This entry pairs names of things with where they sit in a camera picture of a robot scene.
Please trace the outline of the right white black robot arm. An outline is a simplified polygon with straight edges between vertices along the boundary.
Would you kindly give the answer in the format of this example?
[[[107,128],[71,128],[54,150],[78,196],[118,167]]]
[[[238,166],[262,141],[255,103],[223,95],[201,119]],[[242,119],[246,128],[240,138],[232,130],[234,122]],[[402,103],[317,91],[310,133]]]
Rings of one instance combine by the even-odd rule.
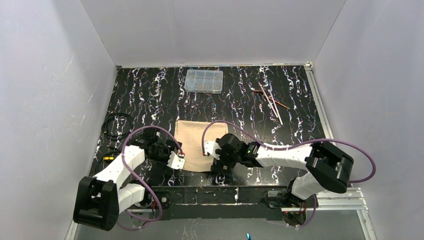
[[[306,200],[323,191],[343,194],[347,191],[354,160],[327,141],[294,145],[271,145],[264,142],[245,143],[227,133],[203,143],[203,153],[213,157],[211,171],[230,174],[236,164],[248,168],[289,167],[306,174],[291,180],[285,199]]]

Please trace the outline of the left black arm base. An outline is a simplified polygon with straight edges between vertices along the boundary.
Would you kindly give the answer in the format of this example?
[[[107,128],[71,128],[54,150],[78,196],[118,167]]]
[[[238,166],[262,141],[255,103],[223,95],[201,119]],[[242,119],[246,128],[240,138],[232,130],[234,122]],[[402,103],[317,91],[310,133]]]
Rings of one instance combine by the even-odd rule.
[[[156,193],[158,201],[163,209],[168,209],[171,205],[171,194],[167,191],[159,191]],[[141,208],[150,208],[158,210],[158,203],[155,201],[151,193],[146,193],[144,199],[140,203]]]

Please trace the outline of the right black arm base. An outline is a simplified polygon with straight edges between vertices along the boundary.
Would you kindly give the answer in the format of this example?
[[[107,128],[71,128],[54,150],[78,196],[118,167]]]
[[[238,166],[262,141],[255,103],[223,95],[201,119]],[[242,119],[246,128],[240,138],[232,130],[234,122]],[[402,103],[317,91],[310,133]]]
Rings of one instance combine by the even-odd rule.
[[[311,195],[307,199],[303,200],[294,196],[291,193],[286,193],[286,190],[268,190],[262,194],[260,202],[268,206],[269,208],[313,208],[318,207],[319,203],[315,199],[316,195]]]

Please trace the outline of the beige cloth napkin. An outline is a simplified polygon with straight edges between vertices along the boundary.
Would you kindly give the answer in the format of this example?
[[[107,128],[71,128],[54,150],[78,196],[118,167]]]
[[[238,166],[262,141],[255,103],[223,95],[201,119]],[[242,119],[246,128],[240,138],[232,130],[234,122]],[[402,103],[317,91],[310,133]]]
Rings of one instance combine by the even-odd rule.
[[[204,141],[215,141],[227,134],[228,126],[226,123],[215,123],[206,131],[205,137],[202,137],[208,122],[178,120],[175,123],[174,137],[182,143],[182,150],[185,154],[184,171],[195,173],[209,172],[214,162],[213,156],[204,156],[202,144]]]

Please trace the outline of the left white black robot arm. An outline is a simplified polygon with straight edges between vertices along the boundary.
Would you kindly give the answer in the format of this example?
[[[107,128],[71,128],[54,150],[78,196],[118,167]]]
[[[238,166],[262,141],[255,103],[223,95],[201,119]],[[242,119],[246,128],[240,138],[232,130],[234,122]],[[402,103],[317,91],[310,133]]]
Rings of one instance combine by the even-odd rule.
[[[77,188],[73,221],[104,231],[117,224],[119,215],[137,203],[147,203],[153,218],[140,218],[142,227],[162,218],[171,204],[168,193],[156,194],[135,173],[145,160],[154,160],[170,169],[185,163],[182,143],[162,127],[148,125],[134,130],[125,139],[121,153],[94,176],[83,177]]]

